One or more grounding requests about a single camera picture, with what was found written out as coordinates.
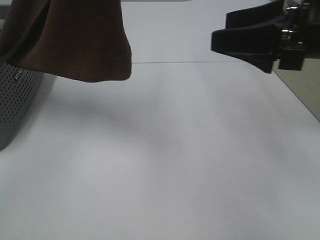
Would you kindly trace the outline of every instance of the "white surface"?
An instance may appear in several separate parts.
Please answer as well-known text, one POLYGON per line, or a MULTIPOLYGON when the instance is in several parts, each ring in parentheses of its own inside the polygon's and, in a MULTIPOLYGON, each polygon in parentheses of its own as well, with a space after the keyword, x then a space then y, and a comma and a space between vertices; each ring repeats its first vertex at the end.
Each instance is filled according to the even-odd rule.
POLYGON ((46 76, 0 153, 1 240, 319 240, 320 124, 241 62, 46 76))
POLYGON ((238 62, 211 52, 211 34, 225 28, 226 14, 268 0, 123 2, 124 28, 132 60, 147 62, 238 62))

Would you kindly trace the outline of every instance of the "perforated metal grille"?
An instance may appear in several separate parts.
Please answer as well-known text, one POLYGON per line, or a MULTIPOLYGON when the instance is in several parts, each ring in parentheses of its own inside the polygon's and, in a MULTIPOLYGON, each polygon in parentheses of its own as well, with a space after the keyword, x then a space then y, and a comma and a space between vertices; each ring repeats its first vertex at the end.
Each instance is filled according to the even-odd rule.
POLYGON ((15 82, 13 75, 17 68, 5 63, 0 67, 0 124, 10 124, 28 99, 38 72, 24 70, 15 82))

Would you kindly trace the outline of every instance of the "towel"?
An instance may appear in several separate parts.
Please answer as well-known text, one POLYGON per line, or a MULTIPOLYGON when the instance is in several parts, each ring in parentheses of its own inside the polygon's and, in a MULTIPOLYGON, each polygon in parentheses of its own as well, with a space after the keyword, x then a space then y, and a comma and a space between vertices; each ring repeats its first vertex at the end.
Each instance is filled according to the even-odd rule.
POLYGON ((126 80, 131 48, 120 0, 13 0, 0 65, 83 82, 126 80))

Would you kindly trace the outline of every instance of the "black plastic part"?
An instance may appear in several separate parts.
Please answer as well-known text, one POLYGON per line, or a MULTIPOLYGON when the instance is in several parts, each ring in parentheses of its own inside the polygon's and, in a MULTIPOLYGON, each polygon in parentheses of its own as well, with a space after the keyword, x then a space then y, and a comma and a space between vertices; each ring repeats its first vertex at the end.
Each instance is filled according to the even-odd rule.
POLYGON ((283 13, 285 0, 276 0, 262 6, 229 12, 225 28, 243 28, 277 18, 283 13))
POLYGON ((281 51, 279 69, 301 71, 307 50, 304 45, 286 47, 281 51))
POLYGON ((212 33, 211 50, 246 61, 265 73, 271 73, 277 59, 281 29, 277 23, 284 16, 278 16, 261 24, 218 30, 212 33))
POLYGON ((226 29, 212 33, 211 50, 246 61, 265 73, 273 63, 300 71, 305 58, 320 59, 320 0, 275 0, 230 12, 226 29))

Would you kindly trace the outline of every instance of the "brown fabric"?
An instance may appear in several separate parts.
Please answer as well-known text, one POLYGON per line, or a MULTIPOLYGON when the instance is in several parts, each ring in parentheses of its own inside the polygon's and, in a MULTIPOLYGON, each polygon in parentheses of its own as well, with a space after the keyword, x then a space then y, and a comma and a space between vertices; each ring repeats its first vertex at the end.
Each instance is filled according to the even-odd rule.
POLYGON ((129 78, 120 0, 13 0, 0 33, 5 62, 84 82, 129 78))

